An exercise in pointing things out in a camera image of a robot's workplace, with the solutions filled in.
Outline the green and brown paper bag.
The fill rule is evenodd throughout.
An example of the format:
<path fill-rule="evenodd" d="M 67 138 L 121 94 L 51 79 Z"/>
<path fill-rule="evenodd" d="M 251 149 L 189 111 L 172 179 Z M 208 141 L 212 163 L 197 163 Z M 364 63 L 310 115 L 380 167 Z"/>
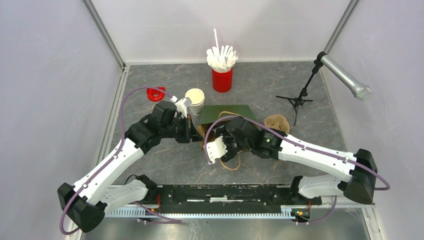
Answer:
<path fill-rule="evenodd" d="M 212 127 L 207 136 L 207 140 L 202 140 L 200 143 L 202 154 L 206 157 L 206 163 L 208 165 L 215 164 L 216 160 L 209 159 L 209 153 L 208 151 L 205 151 L 205 143 L 213 142 L 215 140 L 217 137 L 217 134 L 214 132 L 215 128 L 230 121 L 231 118 L 229 116 L 232 118 L 235 116 L 242 116 L 251 120 L 257 120 L 257 117 L 253 113 L 251 107 L 247 104 L 204 105 L 196 130 L 200 136 L 204 138 L 209 129 Z"/>

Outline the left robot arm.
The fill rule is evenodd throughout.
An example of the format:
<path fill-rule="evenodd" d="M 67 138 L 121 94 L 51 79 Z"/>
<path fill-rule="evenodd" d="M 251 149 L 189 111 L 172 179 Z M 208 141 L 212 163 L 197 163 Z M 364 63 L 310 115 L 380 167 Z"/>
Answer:
<path fill-rule="evenodd" d="M 132 202 L 153 203 L 157 190 L 136 178 L 129 185 L 110 191 L 112 183 L 135 161 L 143 157 L 163 139 L 177 143 L 199 142 L 202 137 L 194 128 L 187 108 L 191 100 L 163 100 L 151 114 L 132 124 L 114 150 L 88 174 L 74 184 L 64 182 L 57 194 L 62 208 L 61 221 L 68 216 L 77 230 L 88 233 L 95 229 L 108 213 Z"/>

